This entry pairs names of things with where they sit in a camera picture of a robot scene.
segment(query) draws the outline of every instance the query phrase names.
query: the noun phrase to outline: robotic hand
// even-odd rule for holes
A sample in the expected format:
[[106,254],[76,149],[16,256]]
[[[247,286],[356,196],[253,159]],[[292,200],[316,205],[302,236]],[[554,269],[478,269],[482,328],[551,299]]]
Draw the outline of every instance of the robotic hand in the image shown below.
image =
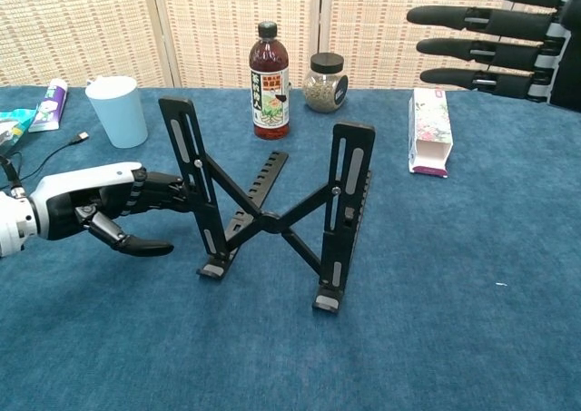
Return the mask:
[[538,42],[502,44],[466,39],[428,39],[418,43],[424,54],[449,55],[480,64],[529,72],[527,75],[439,68],[424,71],[425,83],[452,84],[512,98],[549,103],[581,112],[581,0],[508,0],[553,8],[529,14],[447,5],[411,9],[414,24],[443,25],[457,30]]
[[27,197],[12,163],[0,156],[11,196],[0,191],[0,258],[39,235],[59,240],[83,230],[114,250],[136,257],[165,255],[173,245],[125,234],[113,219],[153,209],[186,212],[182,179],[123,162],[44,177]]

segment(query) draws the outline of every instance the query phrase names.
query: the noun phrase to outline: black lid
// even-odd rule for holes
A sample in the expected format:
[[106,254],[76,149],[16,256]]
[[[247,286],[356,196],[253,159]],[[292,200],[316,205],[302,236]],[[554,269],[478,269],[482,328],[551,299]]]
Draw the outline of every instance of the black lid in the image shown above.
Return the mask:
[[260,37],[276,37],[277,26],[272,21],[262,21],[258,24],[258,36]]
[[335,53],[316,53],[310,57],[310,69],[315,73],[340,73],[343,57]]

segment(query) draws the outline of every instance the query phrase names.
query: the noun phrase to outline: light blue cup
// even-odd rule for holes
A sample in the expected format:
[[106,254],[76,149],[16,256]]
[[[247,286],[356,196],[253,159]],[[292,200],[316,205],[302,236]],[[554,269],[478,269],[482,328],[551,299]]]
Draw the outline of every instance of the light blue cup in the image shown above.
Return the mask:
[[114,147],[132,148],[145,142],[147,125],[135,79],[100,76],[84,93]]

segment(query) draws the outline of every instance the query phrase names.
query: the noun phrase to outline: white box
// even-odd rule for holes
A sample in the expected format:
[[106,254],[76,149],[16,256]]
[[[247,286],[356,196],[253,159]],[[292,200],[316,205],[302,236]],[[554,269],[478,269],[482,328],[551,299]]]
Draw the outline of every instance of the white box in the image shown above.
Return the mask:
[[409,171],[447,178],[452,145],[446,92],[414,89],[409,99]]

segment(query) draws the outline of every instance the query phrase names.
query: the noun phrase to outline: blue tablecloth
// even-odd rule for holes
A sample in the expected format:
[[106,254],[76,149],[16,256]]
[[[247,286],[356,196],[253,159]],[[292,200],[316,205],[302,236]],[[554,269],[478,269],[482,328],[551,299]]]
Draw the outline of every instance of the blue tablecloth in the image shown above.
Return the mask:
[[[43,94],[0,89],[0,110]],[[89,141],[41,177],[117,161],[178,173],[165,94],[192,98],[207,152],[244,189],[270,151],[289,153],[264,206],[278,213],[326,181],[336,121],[376,127],[341,312],[311,309],[317,277],[280,236],[246,243],[224,281],[200,279],[192,215],[118,220],[171,240],[161,258],[123,256],[87,233],[29,240],[0,259],[0,409],[581,408],[580,114],[449,92],[444,180],[408,171],[410,91],[350,91],[332,115],[294,92],[289,136],[266,142],[251,132],[248,91],[142,89],[149,139],[118,150],[71,89],[61,129],[20,143],[22,173],[81,131]],[[226,222],[237,207],[218,194]],[[322,217],[295,226],[316,252]]]

